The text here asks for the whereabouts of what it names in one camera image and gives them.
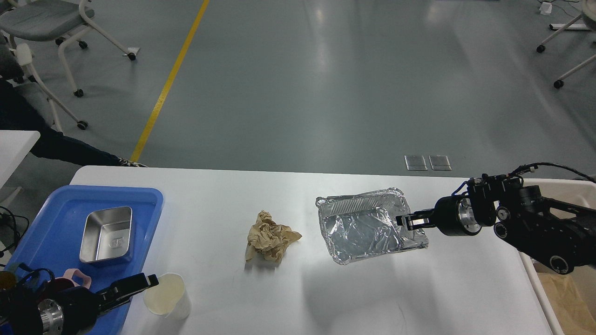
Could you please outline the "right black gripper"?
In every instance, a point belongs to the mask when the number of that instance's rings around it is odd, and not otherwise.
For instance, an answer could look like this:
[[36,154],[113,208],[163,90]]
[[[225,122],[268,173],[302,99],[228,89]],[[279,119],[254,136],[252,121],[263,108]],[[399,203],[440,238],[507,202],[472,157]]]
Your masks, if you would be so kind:
[[482,229],[475,220],[469,199],[460,195],[440,198],[434,210],[398,215],[395,219],[396,223],[405,229],[437,228],[449,237],[473,237]]

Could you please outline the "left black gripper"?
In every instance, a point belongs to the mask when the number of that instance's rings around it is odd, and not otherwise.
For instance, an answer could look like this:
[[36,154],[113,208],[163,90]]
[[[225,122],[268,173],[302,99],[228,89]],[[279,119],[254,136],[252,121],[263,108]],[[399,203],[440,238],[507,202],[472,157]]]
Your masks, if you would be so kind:
[[158,286],[157,275],[136,274],[93,292],[81,286],[58,291],[39,302],[43,335],[85,335],[101,313],[130,303],[132,297]]

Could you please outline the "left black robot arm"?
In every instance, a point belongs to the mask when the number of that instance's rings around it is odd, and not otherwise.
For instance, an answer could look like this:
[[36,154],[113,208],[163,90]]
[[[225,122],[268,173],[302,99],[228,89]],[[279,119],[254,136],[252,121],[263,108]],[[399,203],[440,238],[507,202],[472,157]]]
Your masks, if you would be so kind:
[[139,273],[91,290],[92,279],[76,268],[55,276],[47,268],[31,269],[18,278],[1,272],[3,335],[85,335],[112,310],[158,286],[156,275]]

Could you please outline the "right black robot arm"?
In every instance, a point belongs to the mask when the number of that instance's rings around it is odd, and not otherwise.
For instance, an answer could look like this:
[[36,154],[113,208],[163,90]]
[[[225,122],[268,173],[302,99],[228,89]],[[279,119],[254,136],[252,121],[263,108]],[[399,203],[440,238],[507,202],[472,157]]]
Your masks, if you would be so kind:
[[434,208],[396,216],[409,231],[437,228],[449,237],[473,237],[492,227],[502,241],[560,275],[596,262],[596,213],[593,208],[542,195],[538,185],[525,185],[523,175],[540,166],[594,178],[571,167],[551,162],[520,165],[508,174],[464,181]]

